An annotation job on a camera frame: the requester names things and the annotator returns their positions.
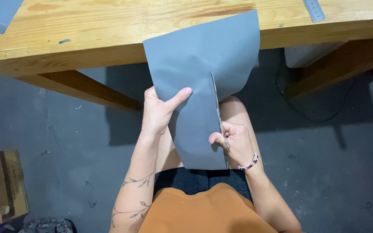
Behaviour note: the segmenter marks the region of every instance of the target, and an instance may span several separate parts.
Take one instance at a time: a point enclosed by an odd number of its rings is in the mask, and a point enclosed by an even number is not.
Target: leaf tattoo
[[[116,212],[114,214],[111,215],[111,226],[113,228],[115,228],[115,225],[114,225],[114,222],[113,222],[113,217],[117,214],[127,214],[127,213],[134,213],[132,214],[129,218],[134,218],[136,217],[138,214],[141,214],[141,218],[144,218],[145,217],[145,211],[148,210],[148,208],[150,207],[150,205],[147,205],[145,202],[140,202],[141,205],[145,206],[145,208],[143,209],[139,209],[139,210],[135,210],[135,211],[127,211],[127,212],[119,212],[116,210],[116,206],[113,208],[113,210]]]
[[[149,175],[147,175],[145,178],[143,179],[140,179],[140,180],[135,180],[135,179],[132,179],[132,178],[129,178],[130,181],[123,181],[122,182],[122,186],[125,186],[127,183],[136,183],[136,182],[140,182],[140,181],[143,181],[139,186],[138,188],[142,187],[143,185],[146,184],[147,187],[149,187],[149,180],[151,178],[151,176],[153,175],[154,171],[152,173],[150,173]]]

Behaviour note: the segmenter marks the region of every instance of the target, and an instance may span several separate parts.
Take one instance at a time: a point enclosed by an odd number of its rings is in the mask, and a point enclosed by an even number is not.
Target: table leg
[[[313,92],[373,69],[373,39],[348,41],[307,68],[284,90],[288,99]]]
[[[140,110],[141,104],[78,71],[51,72],[16,79],[108,107]]]

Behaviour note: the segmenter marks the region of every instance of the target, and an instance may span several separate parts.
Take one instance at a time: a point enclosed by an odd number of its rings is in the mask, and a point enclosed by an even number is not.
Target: cardboard box
[[[0,224],[28,213],[21,166],[16,150],[0,151]]]

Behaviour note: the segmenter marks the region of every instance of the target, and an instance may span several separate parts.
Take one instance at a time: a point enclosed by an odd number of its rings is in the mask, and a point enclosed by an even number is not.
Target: black cable
[[[346,97],[348,96],[349,92],[352,90],[352,88],[355,86],[356,84],[356,81],[352,84],[352,86],[346,91],[345,93],[345,97],[343,99],[343,103],[342,105],[340,106],[339,110],[333,114],[332,116],[330,116],[329,118],[326,118],[324,120],[313,120],[311,118],[309,118],[308,116],[306,116],[304,113],[300,112],[297,108],[295,108],[283,95],[283,93],[281,92],[280,88],[278,87],[278,83],[277,83],[277,80],[278,80],[278,76],[280,74],[280,71],[281,71],[281,66],[282,66],[282,57],[283,56],[283,51],[281,51],[280,53],[280,64],[279,64],[279,67],[278,67],[278,71],[277,71],[277,74],[276,74],[276,88],[277,88],[277,91],[280,93],[281,97],[286,101],[286,103],[295,111],[297,112],[299,115],[303,116],[304,118],[306,118],[308,121],[311,121],[313,123],[323,123],[323,122],[326,122],[326,121],[330,121],[332,120],[334,117],[336,117],[343,109],[344,105],[345,105],[345,102],[346,102]]]

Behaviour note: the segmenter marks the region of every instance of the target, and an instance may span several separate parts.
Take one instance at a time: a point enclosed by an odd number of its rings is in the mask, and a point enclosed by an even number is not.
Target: fingernail
[[[186,93],[186,94],[191,94],[191,93],[192,93],[192,89],[189,88],[189,87],[186,88],[186,89],[185,89],[185,93]]]

